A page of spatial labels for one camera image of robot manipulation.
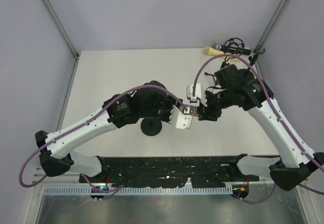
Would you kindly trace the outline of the black round-base mic stand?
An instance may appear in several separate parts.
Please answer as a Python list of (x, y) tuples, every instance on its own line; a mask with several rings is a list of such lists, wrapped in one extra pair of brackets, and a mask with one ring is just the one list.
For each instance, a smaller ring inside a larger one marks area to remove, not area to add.
[[(264, 47), (262, 47), (261, 45), (258, 45), (254, 51), (253, 51), (253, 56), (249, 56), (249, 62), (250, 62), (250, 66), (253, 67), (256, 63), (256, 61), (258, 60), (259, 56), (264, 54), (266, 51), (266, 49)], [(248, 67), (245, 71), (245, 73), (243, 74), (244, 80), (245, 82), (249, 82), (251, 80), (253, 80), (255, 78), (253, 72), (251, 72), (250, 67)]]

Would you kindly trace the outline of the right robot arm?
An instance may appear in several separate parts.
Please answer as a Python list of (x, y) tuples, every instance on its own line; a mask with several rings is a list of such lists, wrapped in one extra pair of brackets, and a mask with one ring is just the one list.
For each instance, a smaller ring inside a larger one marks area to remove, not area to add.
[(277, 149), (274, 158), (241, 154), (230, 162), (229, 175), (239, 181), (246, 175), (270, 178), (290, 191), (323, 165), (323, 153), (311, 149), (283, 116), (271, 89), (247, 69), (233, 64), (215, 72), (220, 91), (206, 91), (206, 103), (198, 108), (199, 120), (216, 121), (231, 106), (247, 111)]

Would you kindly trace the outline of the cream condenser microphone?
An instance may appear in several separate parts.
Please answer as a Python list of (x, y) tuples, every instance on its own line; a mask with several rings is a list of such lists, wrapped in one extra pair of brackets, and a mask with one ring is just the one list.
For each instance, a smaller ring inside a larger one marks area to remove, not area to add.
[[(224, 53), (222, 51), (216, 50), (216, 49), (214, 49), (212, 47), (205, 47), (204, 48), (204, 54), (208, 55), (208, 56), (217, 56), (217, 55), (222, 55)], [(222, 56), (221, 58), (224, 59), (224, 60), (227, 60), (227, 61), (231, 60), (231, 61), (240, 62), (239, 59), (234, 58), (234, 57)]]

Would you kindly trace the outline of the black tripod stand with shockmount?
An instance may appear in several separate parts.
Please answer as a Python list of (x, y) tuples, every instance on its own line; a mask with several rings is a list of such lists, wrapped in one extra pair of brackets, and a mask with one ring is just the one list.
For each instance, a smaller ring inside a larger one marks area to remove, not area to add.
[[(216, 56), (219, 54), (233, 54), (236, 56), (241, 56), (245, 50), (245, 44), (243, 40), (241, 40), (238, 37), (233, 37), (228, 39), (224, 44), (215, 44), (213, 47), (205, 47), (204, 48), (204, 54), (209, 56)], [(229, 65), (229, 60), (238, 60), (234, 57), (223, 57), (224, 61), (221, 64), (220, 69), (225, 68)], [(218, 85), (218, 81), (216, 79), (215, 74), (210, 74), (205, 72), (205, 76), (212, 77), (214, 81), (214, 86), (216, 89), (221, 89)]]

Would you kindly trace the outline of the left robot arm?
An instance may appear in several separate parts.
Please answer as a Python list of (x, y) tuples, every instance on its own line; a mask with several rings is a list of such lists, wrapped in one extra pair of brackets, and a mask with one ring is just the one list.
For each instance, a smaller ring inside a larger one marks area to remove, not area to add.
[(41, 149), (41, 167), (48, 177), (70, 171), (104, 182), (108, 170), (103, 159), (79, 154), (75, 148), (104, 133), (135, 124), (141, 118), (169, 122), (173, 107), (182, 102), (157, 81), (114, 95), (91, 115), (65, 129), (53, 133), (39, 131), (35, 138)]

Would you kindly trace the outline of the black silver handheld microphone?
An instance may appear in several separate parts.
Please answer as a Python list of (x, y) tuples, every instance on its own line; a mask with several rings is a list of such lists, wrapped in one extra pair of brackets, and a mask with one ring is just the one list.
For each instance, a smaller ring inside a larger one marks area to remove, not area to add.
[(220, 50), (225, 53), (236, 54), (238, 56), (240, 56), (240, 55), (248, 56), (252, 52), (250, 49), (246, 49), (243, 44), (225, 46), (225, 45), (221, 45), (218, 43), (218, 44), (214, 45), (214, 48), (216, 50)]

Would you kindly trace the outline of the grey microphone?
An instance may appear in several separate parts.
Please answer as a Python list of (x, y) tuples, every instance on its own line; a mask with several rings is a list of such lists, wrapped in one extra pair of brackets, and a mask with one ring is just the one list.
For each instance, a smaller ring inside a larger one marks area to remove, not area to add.
[(199, 117), (199, 114), (197, 111), (197, 106), (193, 106), (193, 105), (185, 105), (185, 107), (179, 106), (179, 110), (184, 115), (190, 115), (192, 117)]

